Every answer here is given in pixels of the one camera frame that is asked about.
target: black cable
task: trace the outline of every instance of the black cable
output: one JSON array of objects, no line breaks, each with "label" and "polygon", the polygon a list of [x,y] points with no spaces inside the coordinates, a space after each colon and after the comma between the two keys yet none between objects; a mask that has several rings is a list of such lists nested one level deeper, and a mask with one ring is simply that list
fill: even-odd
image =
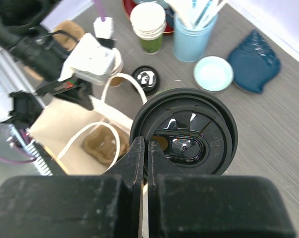
[{"label": "black cable", "polygon": [[79,43],[79,40],[77,38],[75,38],[74,36],[72,36],[70,33],[66,32],[66,31],[58,30],[58,31],[50,33],[51,36],[56,35],[56,34],[66,35],[66,36],[72,38],[77,44]]},{"label": "black cable", "polygon": [[113,49],[115,47],[115,41],[112,39],[96,38],[96,40],[104,47]]}]

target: gray wooden table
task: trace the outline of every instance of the gray wooden table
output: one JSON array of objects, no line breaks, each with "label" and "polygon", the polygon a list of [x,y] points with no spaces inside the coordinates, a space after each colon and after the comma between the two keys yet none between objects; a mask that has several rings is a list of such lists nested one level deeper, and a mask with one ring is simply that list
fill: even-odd
[{"label": "gray wooden table", "polygon": [[[119,0],[103,1],[108,16],[115,21],[117,48],[124,70],[132,73],[140,65],[150,65],[161,76],[161,89],[196,85],[194,63],[175,59],[173,37],[164,38],[163,49],[154,56],[145,54],[134,35]],[[93,32],[97,17],[92,7],[76,22]],[[229,6],[219,15],[205,56],[226,58],[253,25]],[[218,95],[234,115],[239,130],[239,146],[228,175],[257,175],[271,179],[279,188],[299,235],[299,63],[268,39],[282,60],[282,72],[262,95],[245,93],[234,86]],[[102,88],[95,88],[100,96]],[[133,118],[141,101],[128,82],[110,90],[107,102]]]}]

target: black coffee cup lid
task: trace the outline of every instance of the black coffee cup lid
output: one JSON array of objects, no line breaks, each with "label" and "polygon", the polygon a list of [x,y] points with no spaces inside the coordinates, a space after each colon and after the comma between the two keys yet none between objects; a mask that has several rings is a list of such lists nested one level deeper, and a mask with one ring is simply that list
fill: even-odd
[{"label": "black coffee cup lid", "polygon": [[222,174],[238,145],[237,126],[228,108],[192,88],[171,89],[148,100],[134,118],[130,144],[138,136],[146,145],[158,141],[165,157],[185,174]]},{"label": "black coffee cup lid", "polygon": [[157,92],[159,88],[160,78],[158,72],[153,67],[147,65],[138,67],[133,72],[132,77],[142,87],[146,96],[152,95]]}]

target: paper cup stack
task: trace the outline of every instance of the paper cup stack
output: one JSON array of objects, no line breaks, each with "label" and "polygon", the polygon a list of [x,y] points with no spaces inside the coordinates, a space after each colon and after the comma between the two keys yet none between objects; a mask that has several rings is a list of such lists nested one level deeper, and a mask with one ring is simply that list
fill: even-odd
[{"label": "paper cup stack", "polygon": [[164,8],[155,2],[141,3],[132,10],[130,21],[143,50],[151,55],[157,53],[167,25]]},{"label": "paper cup stack", "polygon": [[[115,62],[114,62],[114,67],[113,67],[113,70],[110,74],[110,77],[115,76],[115,74],[117,74],[117,73],[122,73],[123,66],[124,66],[123,59],[122,59],[121,54],[118,51],[118,49],[114,48],[113,51],[115,52]],[[110,86],[111,87],[118,87],[118,86],[120,86],[120,84],[123,81],[124,81],[123,78],[115,77],[115,78],[112,79]]]}]

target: black plastic bracket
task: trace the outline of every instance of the black plastic bracket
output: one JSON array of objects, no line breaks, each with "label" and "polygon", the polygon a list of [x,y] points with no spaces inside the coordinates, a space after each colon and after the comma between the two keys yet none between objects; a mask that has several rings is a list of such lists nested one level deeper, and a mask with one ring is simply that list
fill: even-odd
[{"label": "black plastic bracket", "polygon": [[72,77],[66,82],[43,82],[36,93],[41,97],[50,93],[56,98],[76,103],[87,110],[94,109],[89,97],[93,93],[92,84],[76,77]]},{"label": "black plastic bracket", "polygon": [[16,129],[31,127],[40,116],[43,107],[31,93],[20,91],[10,93],[9,96],[13,99],[13,110],[9,113],[11,118],[4,123],[11,123]]},{"label": "black plastic bracket", "polygon": [[[0,187],[0,237],[140,238],[145,142],[101,176],[15,177]],[[183,174],[148,144],[150,238],[295,238],[275,185]]]}]

